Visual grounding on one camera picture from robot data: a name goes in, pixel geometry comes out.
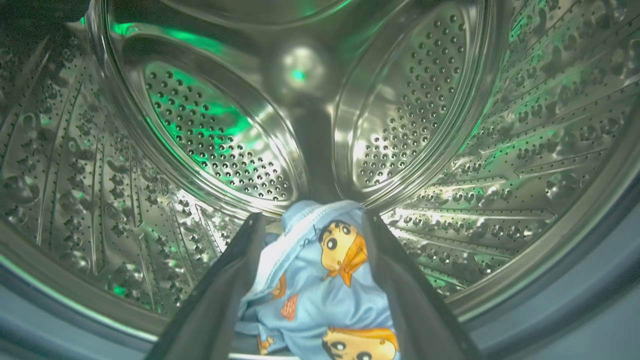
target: washing machine drum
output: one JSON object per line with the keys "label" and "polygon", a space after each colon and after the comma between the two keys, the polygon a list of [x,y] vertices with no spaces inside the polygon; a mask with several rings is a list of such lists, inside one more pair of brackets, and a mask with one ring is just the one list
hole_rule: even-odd
{"label": "washing machine drum", "polygon": [[361,202],[471,324],[636,201],[635,1],[0,6],[0,261],[133,338],[252,212]]}

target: cartoon face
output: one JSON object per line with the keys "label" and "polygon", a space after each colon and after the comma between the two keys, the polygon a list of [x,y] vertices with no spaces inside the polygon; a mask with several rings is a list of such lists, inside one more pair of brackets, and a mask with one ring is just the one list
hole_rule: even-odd
{"label": "cartoon face", "polygon": [[331,328],[323,337],[323,348],[332,360],[393,360],[396,356],[396,346],[391,341]]}
{"label": "cartoon face", "polygon": [[274,299],[280,299],[284,296],[284,293],[287,291],[287,279],[285,279],[284,274],[280,276],[280,280],[276,287],[271,290],[271,294]]}
{"label": "cartoon face", "polygon": [[319,239],[322,245],[322,265],[329,271],[340,268],[358,229],[342,221],[332,222]]}

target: light blue clothing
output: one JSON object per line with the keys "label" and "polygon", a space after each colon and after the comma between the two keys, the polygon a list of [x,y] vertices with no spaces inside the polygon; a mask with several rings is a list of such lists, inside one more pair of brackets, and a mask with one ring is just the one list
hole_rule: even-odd
{"label": "light blue clothing", "polygon": [[[236,331],[256,335],[257,346],[266,341],[269,353],[287,347],[304,360],[331,359],[327,344],[323,348],[329,328],[394,332],[387,296],[373,281],[368,261],[353,272],[350,287],[341,276],[328,276],[321,262],[319,239],[325,228],[340,220],[361,233],[363,212],[348,200],[329,205],[301,201],[289,208],[282,218],[283,234],[260,255]],[[275,296],[272,291],[283,274],[286,290]],[[393,360],[400,360],[399,351]]]}

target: laundry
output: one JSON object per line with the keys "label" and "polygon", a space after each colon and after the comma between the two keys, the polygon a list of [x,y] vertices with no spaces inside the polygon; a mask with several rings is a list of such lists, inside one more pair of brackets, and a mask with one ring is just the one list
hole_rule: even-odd
{"label": "laundry", "polygon": [[301,201],[284,214],[236,323],[256,336],[260,354],[288,348],[303,360],[400,360],[387,296],[369,267],[363,213],[345,200]]}

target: cartoon print fabric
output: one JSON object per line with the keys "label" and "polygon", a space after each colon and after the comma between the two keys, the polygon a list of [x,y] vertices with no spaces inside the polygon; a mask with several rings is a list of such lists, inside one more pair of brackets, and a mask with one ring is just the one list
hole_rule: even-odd
{"label": "cartoon print fabric", "polygon": [[387,296],[367,261],[363,210],[301,201],[284,214],[236,323],[257,337],[260,354],[288,348],[303,360],[400,360]]}

